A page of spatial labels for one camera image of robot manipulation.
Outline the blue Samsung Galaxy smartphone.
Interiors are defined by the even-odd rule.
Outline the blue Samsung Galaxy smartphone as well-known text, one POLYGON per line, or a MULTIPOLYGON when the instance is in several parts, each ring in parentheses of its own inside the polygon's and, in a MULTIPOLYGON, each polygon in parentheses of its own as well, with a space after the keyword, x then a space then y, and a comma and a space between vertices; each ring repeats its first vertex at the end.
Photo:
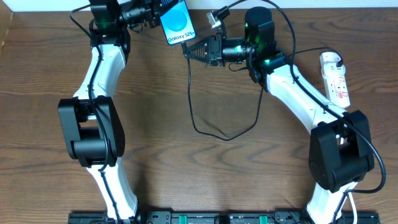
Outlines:
POLYGON ((185 0, 179 1, 160 16, 160 21, 169 45, 177 45, 181 42, 193 40, 196 37, 185 0))

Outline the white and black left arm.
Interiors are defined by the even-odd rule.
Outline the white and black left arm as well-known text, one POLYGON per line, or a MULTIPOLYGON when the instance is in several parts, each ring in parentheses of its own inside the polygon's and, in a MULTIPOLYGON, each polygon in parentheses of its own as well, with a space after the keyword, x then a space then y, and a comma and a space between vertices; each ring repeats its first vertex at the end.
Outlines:
POLYGON ((123 167, 125 133, 113 102, 131 51, 130 31, 160 25, 184 1, 90 1, 91 63, 74 96, 60 100, 58 114, 69 156, 93 176, 106 203, 103 213, 73 212, 69 223, 145 223, 123 167))

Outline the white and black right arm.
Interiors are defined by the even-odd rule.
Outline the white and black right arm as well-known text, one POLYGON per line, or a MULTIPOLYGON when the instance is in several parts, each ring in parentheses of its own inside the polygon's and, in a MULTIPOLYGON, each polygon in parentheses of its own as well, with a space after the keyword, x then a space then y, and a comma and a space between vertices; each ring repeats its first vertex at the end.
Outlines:
POLYGON ((228 7, 208 13, 215 35, 183 47, 187 60, 211 66, 245 63, 254 83, 278 98, 310 133, 308 166, 316 186, 305 207, 310 223, 343 221, 342 208, 357 192, 357 184, 374 169, 380 157, 371 142, 369 123, 349 106, 342 57, 327 50, 320 57, 326 93, 306 81, 294 56, 277 49, 271 11, 254 7, 245 14, 245 36, 229 38, 224 19, 228 7))

